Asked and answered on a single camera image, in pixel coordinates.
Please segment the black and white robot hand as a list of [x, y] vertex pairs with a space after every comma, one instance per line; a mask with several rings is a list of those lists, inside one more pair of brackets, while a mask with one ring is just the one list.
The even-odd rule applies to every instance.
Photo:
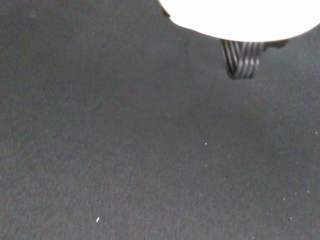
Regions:
[[320, 24], [318, 0], [161, 0], [169, 20], [220, 40], [234, 80], [251, 79], [263, 52], [283, 48]]

